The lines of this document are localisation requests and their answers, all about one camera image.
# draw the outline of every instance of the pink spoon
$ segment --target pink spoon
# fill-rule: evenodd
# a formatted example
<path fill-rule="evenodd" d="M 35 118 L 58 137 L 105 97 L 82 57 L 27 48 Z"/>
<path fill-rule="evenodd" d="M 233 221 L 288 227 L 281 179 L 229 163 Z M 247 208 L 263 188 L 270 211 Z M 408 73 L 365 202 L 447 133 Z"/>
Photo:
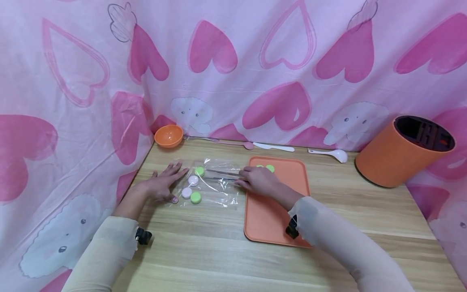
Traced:
<path fill-rule="evenodd" d="M 243 146 L 248 150 L 253 150 L 255 148 L 255 146 L 251 142 L 242 143 L 242 142 L 221 142 L 221 141 L 219 141 L 219 142 L 215 142 L 215 143 L 225 144 L 225 145 L 233 145 L 233 146 Z"/>

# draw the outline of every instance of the plastic bag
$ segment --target plastic bag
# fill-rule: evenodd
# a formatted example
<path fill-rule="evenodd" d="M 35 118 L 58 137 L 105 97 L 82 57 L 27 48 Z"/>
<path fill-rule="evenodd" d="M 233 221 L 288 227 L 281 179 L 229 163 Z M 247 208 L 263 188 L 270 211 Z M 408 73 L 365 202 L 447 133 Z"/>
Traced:
<path fill-rule="evenodd" d="M 237 206 L 240 189 L 234 184 L 234 181 L 238 177 L 215 173 L 212 170 L 238 174 L 240 171 L 238 165 L 234 165 L 231 161 L 227 160 L 209 158 L 192 162 L 184 160 L 183 164 L 184 166 L 189 165 L 190 170 L 172 192 L 179 198 L 178 204 L 174 206 L 197 207 L 198 205 L 218 205 L 224 208 Z M 195 169 L 197 167 L 203 168 L 204 174 L 202 176 L 196 175 Z M 197 185 L 190 185 L 188 180 L 191 176 L 198 177 Z M 201 202 L 193 204 L 190 199 L 184 199 L 182 196 L 184 188 L 190 188 L 192 192 L 199 192 L 201 194 Z"/>

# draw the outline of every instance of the white knife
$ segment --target white knife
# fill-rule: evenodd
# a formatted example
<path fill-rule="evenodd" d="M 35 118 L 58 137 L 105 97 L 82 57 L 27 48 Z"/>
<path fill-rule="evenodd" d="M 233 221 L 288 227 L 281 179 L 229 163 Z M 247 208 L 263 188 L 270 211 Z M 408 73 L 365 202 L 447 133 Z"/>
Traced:
<path fill-rule="evenodd" d="M 263 148 L 263 149 L 279 149 L 279 150 L 284 150 L 288 152 L 295 152 L 295 148 L 289 147 L 289 146 L 275 146 L 275 145 L 268 145 L 268 144 L 262 144 L 262 143 L 256 143 L 256 142 L 253 142 L 253 145 L 259 148 Z"/>

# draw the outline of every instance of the orange knife holder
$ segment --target orange knife holder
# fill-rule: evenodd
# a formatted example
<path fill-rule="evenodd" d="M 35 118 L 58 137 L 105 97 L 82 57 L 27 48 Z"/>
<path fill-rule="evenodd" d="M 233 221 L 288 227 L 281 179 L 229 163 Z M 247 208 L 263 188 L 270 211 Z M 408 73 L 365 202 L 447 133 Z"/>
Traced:
<path fill-rule="evenodd" d="M 435 122 L 400 116 L 355 158 L 358 172 L 383 187 L 397 187 L 455 148 L 453 136 Z"/>

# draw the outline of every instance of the orange bowl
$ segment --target orange bowl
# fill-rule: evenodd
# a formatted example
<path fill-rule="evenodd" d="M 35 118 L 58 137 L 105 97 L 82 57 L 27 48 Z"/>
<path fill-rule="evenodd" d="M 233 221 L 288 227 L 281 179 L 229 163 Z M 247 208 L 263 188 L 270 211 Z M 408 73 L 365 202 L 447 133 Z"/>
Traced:
<path fill-rule="evenodd" d="M 154 141 L 164 148 L 174 148 L 182 139 L 183 129 L 177 125 L 163 126 L 154 134 Z"/>

